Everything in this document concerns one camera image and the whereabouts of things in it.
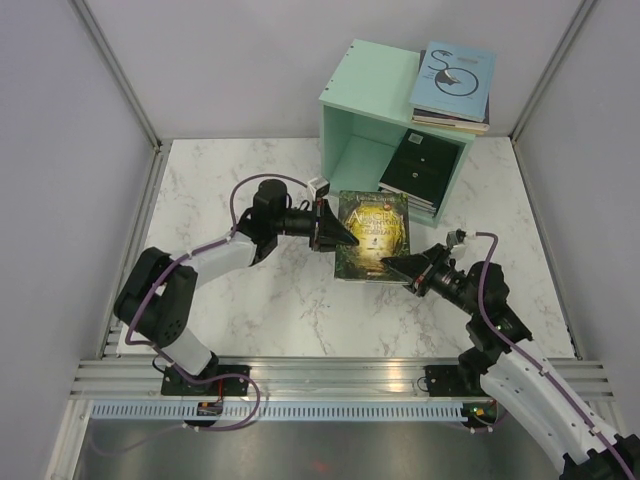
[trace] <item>book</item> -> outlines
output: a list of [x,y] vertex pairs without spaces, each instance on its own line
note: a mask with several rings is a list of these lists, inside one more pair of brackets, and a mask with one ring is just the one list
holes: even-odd
[[[384,188],[378,188],[379,192],[384,192],[384,193],[397,193],[397,192],[392,192],[391,190],[386,190]],[[427,212],[429,214],[431,214],[432,216],[436,214],[436,209],[434,207],[429,207],[429,206],[425,206],[422,203],[418,203],[415,200],[409,198],[409,206],[416,208],[418,210],[422,210],[423,212]]]
[[444,139],[407,130],[378,186],[404,192],[415,205],[434,213],[447,191],[460,147]]
[[338,220],[357,246],[338,245],[334,276],[341,280],[407,283],[380,260],[409,255],[409,205],[404,193],[340,192]]
[[484,135],[486,132],[482,130],[472,130],[470,128],[452,127],[450,125],[440,125],[439,123],[420,122],[412,120],[416,125],[424,125],[425,127],[444,128],[445,130],[455,130],[456,132],[470,133],[472,135]]
[[[422,67],[426,50],[420,50],[420,64]],[[458,130],[465,133],[472,133],[474,135],[483,135],[489,130],[489,97],[487,97],[487,105],[485,106],[484,119],[481,122],[473,122],[471,120],[463,120],[452,115],[443,115],[441,113],[429,112],[420,108],[413,109],[413,115],[411,117],[413,123],[419,125],[426,125],[428,127],[448,128],[451,130]]]
[[486,50],[430,42],[409,103],[421,110],[482,122],[495,58]]

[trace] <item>gray floor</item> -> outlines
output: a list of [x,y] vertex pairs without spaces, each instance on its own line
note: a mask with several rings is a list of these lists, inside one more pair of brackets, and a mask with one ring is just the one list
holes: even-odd
[[[92,421],[89,433],[116,449],[167,422]],[[554,479],[544,452],[513,419],[493,434],[434,423],[261,422],[237,432],[177,431],[126,455],[85,445],[76,480],[111,479]]]

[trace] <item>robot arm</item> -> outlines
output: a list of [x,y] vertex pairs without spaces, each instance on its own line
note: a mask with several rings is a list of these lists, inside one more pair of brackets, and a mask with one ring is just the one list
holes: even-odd
[[507,305],[502,267],[474,264],[468,274],[452,258],[466,234],[451,232],[447,246],[416,255],[382,259],[404,275],[416,296],[433,290],[471,315],[474,347],[458,357],[458,374],[471,395],[485,393],[503,405],[547,453],[561,480],[633,479],[640,471],[640,440],[622,438],[560,377]]
[[[235,231],[188,252],[162,282],[134,325],[134,330],[192,376],[207,368],[211,373],[218,358],[187,327],[195,290],[232,270],[255,265],[277,246],[278,235],[306,237],[313,251],[335,251],[338,244],[357,245],[358,240],[333,215],[323,197],[329,184],[312,188],[309,209],[287,205],[287,188],[280,180],[263,181]],[[114,314],[131,327],[145,296],[175,259],[157,248],[140,255],[114,306]]]
[[[358,244],[322,198],[328,184],[311,191],[311,208],[295,209],[287,205],[284,183],[264,181],[253,206],[226,236],[176,259],[157,248],[145,250],[118,295],[115,315],[192,376],[205,370],[215,374],[218,358],[187,327],[200,285],[261,262],[277,246],[278,235],[309,238],[309,247],[320,252]],[[634,478],[632,470],[640,470],[638,437],[618,435],[555,372],[507,305],[509,288],[500,265],[487,259],[468,274],[455,269],[452,257],[464,239],[464,232],[452,232],[446,247],[436,244],[382,261],[407,278],[413,294],[433,290],[471,315],[467,330],[474,347],[459,356],[458,365],[468,392],[504,405],[562,472],[561,480]]]

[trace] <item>stack of books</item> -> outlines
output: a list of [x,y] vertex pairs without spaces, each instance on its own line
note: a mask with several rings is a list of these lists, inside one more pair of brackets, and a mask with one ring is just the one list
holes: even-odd
[[475,135],[489,130],[489,90],[495,54],[431,42],[420,52],[418,77],[409,100],[411,120]]
[[454,143],[407,130],[378,183],[379,191],[406,193],[411,207],[435,216],[459,154]]

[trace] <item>black mounting bracket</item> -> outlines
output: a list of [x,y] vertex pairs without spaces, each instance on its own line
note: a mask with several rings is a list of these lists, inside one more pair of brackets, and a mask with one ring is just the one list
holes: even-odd
[[[248,365],[214,365],[211,369],[205,368],[199,375],[200,378],[209,378],[225,373],[240,373],[250,376],[251,367]],[[249,384],[239,378],[226,378],[222,380],[222,392],[220,382],[211,382],[205,385],[193,385],[187,383],[173,367],[164,370],[160,395],[164,397],[216,397],[222,393],[222,397],[244,397],[247,394]]]

